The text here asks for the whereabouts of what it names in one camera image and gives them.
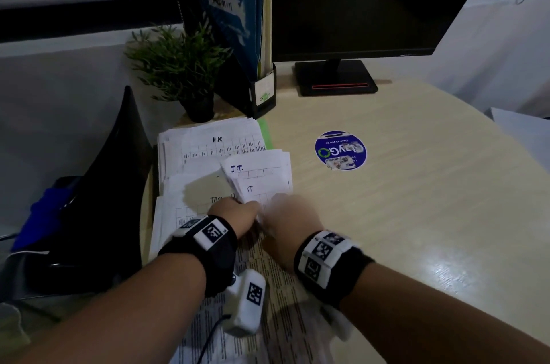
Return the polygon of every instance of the hand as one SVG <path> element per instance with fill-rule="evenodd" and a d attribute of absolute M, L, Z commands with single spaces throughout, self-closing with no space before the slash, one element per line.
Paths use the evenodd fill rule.
<path fill-rule="evenodd" d="M 208 214 L 225 219 L 237 238 L 241 238 L 252 227 L 260 209 L 258 202 L 239 203 L 232 197 L 224 197 L 210 207 Z"/>
<path fill-rule="evenodd" d="M 300 245 L 314 232 L 325 229 L 315 209 L 297 194 L 276 194 L 262 217 L 269 235 L 262 247 L 290 273 L 294 272 L 294 256 Z"/>

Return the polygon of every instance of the monitor stand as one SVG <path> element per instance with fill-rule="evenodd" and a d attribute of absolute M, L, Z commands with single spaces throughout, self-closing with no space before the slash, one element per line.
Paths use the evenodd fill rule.
<path fill-rule="evenodd" d="M 295 70 L 302 96 L 354 95 L 378 91 L 361 60 L 297 62 Z"/>

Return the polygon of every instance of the wristband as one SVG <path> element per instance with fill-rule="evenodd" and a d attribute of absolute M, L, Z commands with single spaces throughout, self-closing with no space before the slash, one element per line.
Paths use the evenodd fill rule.
<path fill-rule="evenodd" d="M 229 222 L 216 215 L 193 218 L 178 228 L 158 255 L 187 253 L 199 259 L 206 273 L 205 297 L 224 291 L 234 281 L 237 235 Z"/>
<path fill-rule="evenodd" d="M 332 231 L 311 234 L 294 257 L 294 271 L 306 288 L 336 309 L 351 293 L 362 271 L 375 261 L 357 244 Z"/>

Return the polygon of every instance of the blue circular sticker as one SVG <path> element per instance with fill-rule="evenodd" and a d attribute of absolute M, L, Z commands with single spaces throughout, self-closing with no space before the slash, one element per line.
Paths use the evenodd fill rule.
<path fill-rule="evenodd" d="M 332 170 L 355 170 L 367 160 L 367 149 L 346 131 L 328 131 L 315 142 L 315 154 Z"/>

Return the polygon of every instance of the person's right hand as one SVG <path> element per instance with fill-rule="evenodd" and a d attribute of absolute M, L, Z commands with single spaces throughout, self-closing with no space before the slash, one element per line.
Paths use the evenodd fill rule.
<path fill-rule="evenodd" d="M 286 271 L 294 272 L 294 256 L 308 236 L 325 229 L 315 209 L 303 197 L 276 194 L 262 215 L 268 236 L 262 247 Z"/>

